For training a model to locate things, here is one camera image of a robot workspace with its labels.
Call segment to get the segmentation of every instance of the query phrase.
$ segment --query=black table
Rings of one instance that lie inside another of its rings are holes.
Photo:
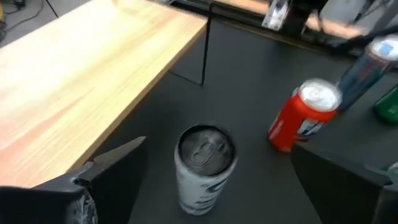
[[[275,151],[266,133],[296,86],[312,77],[335,82],[350,62],[219,22],[212,26],[204,87],[167,75],[102,147],[148,136],[149,168],[131,223],[319,224],[289,156]],[[203,39],[172,71],[199,80],[202,58]],[[398,128],[383,125],[369,110],[397,81],[382,78],[310,142],[376,167],[398,161]],[[231,131],[239,161],[216,207],[194,217],[177,202],[173,151],[180,133],[201,121]]]

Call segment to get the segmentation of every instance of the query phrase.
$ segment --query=green object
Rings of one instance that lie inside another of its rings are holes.
[[[388,123],[398,123],[398,85],[376,102],[374,110]]]

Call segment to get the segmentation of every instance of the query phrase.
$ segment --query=cable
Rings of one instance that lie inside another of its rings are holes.
[[[9,32],[10,30],[12,30],[12,29],[14,29],[15,27],[17,27],[17,26],[23,24],[24,22],[27,22],[27,21],[29,21],[29,20],[31,20],[31,19],[36,18],[36,17],[43,11],[43,8],[44,8],[44,0],[42,0],[42,4],[41,4],[41,6],[40,6],[40,9],[36,12],[36,14],[34,14],[33,16],[31,16],[31,17],[29,17],[29,18],[27,18],[27,19],[23,19],[23,20],[17,22],[16,24],[14,24],[13,26],[9,27],[8,29],[5,29],[4,31]]]
[[[11,14],[14,14],[14,13],[19,12],[19,11],[20,11],[20,9],[16,9],[16,10],[11,11],[11,12],[4,12],[4,14],[5,15],[11,15]]]
[[[355,24],[357,23],[360,18],[362,18],[363,14],[365,12],[368,12],[369,9],[373,6],[373,4],[375,3],[376,0],[365,0],[365,3],[363,4],[362,8],[359,10],[358,14],[356,15],[356,17],[349,22],[350,24]]]
[[[47,2],[47,4],[50,6],[52,12],[54,13],[55,17],[59,18],[57,12],[55,12],[55,9],[52,7],[52,5],[50,4],[49,0],[45,0]]]
[[[378,10],[380,7],[388,5],[389,3],[390,3],[390,0],[382,1],[378,6],[376,6],[374,9],[368,11],[367,13],[363,12],[367,8],[364,6],[363,10],[361,10],[361,12],[358,13],[358,15],[355,17],[355,19],[353,19],[351,22],[349,22],[348,25],[356,24],[360,20],[364,19],[366,16],[370,15],[372,12]]]
[[[0,29],[0,42],[6,38],[6,31]]]

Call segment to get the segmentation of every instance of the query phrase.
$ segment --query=soda can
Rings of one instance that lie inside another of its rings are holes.
[[[313,78],[305,81],[285,103],[268,132],[270,143],[281,152],[290,152],[297,133],[317,132],[329,122],[341,103],[341,93],[331,83]]]
[[[383,121],[398,124],[398,85],[380,98],[373,108]]]
[[[202,215],[213,208],[238,156],[227,131],[200,124],[181,135],[174,161],[182,210]]]
[[[347,110],[398,60],[398,35],[374,39],[337,83],[343,94],[340,111]]]
[[[288,13],[288,0],[273,0],[269,4],[268,13],[261,22],[261,26],[278,31],[282,28]]]

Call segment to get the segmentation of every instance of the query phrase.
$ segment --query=wood grain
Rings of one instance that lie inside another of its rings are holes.
[[[82,165],[205,24],[145,0],[92,0],[0,49],[0,185]]]
[[[214,0],[221,2],[223,4],[229,4],[234,7],[245,9],[248,11],[256,12],[258,14],[266,15],[269,10],[269,5],[267,1],[260,0]],[[320,26],[318,24],[318,17],[316,14],[311,14],[307,20],[307,27],[313,30],[320,31]],[[356,37],[358,35],[367,34],[368,30],[362,27],[347,26],[339,22],[329,21],[327,19],[323,20],[323,29],[325,33],[334,35],[337,37],[342,37],[349,39]]]

